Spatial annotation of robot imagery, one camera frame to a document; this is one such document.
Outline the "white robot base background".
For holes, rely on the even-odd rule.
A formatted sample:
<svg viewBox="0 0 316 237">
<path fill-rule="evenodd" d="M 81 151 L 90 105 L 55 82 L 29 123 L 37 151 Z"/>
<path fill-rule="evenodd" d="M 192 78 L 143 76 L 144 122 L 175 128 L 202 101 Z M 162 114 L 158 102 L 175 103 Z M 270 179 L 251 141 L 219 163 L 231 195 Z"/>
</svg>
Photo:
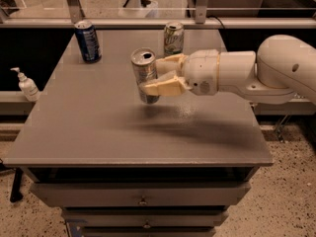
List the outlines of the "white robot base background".
<svg viewBox="0 0 316 237">
<path fill-rule="evenodd" d="M 126 0 L 118 15 L 123 18 L 157 18 L 158 2 L 155 0 Z"/>
</svg>

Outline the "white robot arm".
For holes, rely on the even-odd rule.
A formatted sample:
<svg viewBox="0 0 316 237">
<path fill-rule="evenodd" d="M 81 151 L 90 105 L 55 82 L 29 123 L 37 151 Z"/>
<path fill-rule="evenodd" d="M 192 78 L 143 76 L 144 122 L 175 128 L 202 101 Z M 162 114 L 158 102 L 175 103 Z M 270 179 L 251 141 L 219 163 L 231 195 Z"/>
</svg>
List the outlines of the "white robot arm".
<svg viewBox="0 0 316 237">
<path fill-rule="evenodd" d="M 284 104 L 295 95 L 316 104 L 316 49 L 301 39 L 275 35 L 257 51 L 198 50 L 155 62 L 160 76 L 140 89 L 152 96 L 233 93 L 252 103 Z"/>
</svg>

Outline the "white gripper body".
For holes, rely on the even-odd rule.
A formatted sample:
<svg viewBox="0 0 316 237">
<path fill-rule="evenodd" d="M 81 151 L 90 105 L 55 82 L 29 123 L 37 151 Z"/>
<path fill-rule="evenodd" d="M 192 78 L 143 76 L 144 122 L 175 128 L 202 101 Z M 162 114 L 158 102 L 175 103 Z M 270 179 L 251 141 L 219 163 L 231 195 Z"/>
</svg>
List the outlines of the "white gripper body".
<svg viewBox="0 0 316 237">
<path fill-rule="evenodd" d="M 216 49 L 199 50 L 186 58 L 183 72 L 192 93 L 198 96 L 217 93 L 218 64 L 219 52 Z"/>
</svg>

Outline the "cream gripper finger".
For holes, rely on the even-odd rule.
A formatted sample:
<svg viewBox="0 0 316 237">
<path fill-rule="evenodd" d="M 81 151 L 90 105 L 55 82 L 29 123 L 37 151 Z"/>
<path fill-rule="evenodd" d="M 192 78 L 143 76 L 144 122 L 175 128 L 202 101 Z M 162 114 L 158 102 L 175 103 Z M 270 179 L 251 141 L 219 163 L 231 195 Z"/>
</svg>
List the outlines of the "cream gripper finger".
<svg viewBox="0 0 316 237">
<path fill-rule="evenodd" d="M 144 82 L 141 83 L 139 87 L 146 95 L 165 97 L 179 96 L 186 91 L 191 90 L 191 87 L 186 83 L 186 80 L 177 75 L 167 79 L 158 78 Z"/>
<path fill-rule="evenodd" d="M 171 71 L 181 72 L 187 56 L 183 53 L 170 55 L 164 58 L 157 59 L 155 66 L 159 74 L 166 74 Z"/>
</svg>

